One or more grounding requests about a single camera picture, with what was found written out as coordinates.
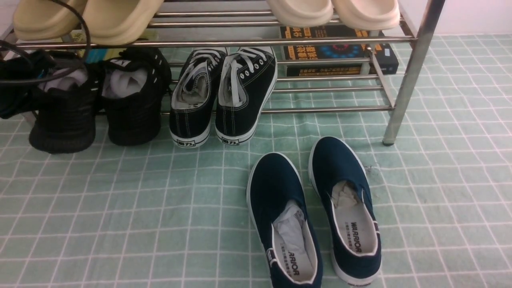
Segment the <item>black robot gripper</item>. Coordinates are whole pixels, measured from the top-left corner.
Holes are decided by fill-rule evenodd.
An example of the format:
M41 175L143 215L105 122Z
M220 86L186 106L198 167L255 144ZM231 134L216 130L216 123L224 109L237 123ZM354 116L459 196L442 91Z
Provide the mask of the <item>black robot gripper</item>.
M47 75L48 70L55 66L50 54L37 50L28 54L33 67L22 57L1 60L1 80L31 80ZM16 84L0 88L0 116L6 120L15 115L39 110L52 102L37 84Z

